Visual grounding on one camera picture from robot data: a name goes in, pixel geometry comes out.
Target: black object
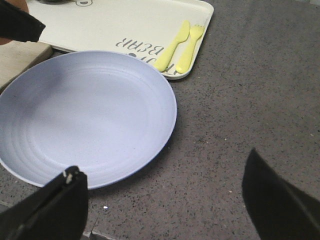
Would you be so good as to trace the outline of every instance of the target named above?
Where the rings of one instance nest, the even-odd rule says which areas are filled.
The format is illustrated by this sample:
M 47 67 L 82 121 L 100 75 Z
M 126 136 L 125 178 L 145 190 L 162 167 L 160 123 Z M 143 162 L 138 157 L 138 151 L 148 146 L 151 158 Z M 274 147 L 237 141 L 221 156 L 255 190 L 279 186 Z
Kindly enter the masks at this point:
M 46 26 L 30 14 L 0 0 L 0 37 L 19 42 L 37 42 Z
M 320 202 L 279 177 L 255 149 L 246 162 L 242 195 L 262 240 L 320 240 Z
M 0 214 L 0 240 L 79 240 L 87 217 L 87 176 L 71 166 Z

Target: white tray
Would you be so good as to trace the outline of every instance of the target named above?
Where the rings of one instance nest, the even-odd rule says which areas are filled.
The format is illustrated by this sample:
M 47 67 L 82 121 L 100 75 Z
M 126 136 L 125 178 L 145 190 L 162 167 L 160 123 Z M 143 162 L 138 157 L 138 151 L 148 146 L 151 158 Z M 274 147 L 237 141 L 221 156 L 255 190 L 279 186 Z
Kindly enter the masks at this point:
M 153 64 L 167 47 L 184 20 L 209 25 L 214 8 L 200 0 L 66 0 L 43 4 L 27 0 L 30 14 L 46 25 L 40 41 L 67 52 L 102 50 L 136 56 Z M 203 36 L 198 41 L 189 70 L 175 71 L 188 41 L 179 44 L 168 69 L 162 74 L 170 80 L 191 71 Z

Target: plastic fork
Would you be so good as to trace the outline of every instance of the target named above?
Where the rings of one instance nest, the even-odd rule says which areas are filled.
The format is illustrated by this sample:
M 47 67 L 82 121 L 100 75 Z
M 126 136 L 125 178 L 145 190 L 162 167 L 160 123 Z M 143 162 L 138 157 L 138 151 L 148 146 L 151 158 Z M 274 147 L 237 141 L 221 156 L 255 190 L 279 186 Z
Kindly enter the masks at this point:
M 175 66 L 175 70 L 178 73 L 183 74 L 188 71 L 194 55 L 196 43 L 202 34 L 204 34 L 204 31 L 205 27 L 200 25 L 194 25 L 190 28 L 190 42 Z

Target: countertop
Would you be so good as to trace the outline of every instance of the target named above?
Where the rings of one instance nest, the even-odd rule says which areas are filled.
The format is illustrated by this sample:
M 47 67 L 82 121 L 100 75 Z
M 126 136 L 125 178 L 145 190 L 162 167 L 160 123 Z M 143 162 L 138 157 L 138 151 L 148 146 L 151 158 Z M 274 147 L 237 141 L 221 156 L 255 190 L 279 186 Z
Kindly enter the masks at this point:
M 257 240 L 242 198 L 252 148 L 320 200 L 320 6 L 207 0 L 214 14 L 191 73 L 170 81 L 178 115 L 142 170 L 89 192 L 85 235 L 110 240 Z M 0 204 L 38 188 L 0 166 Z

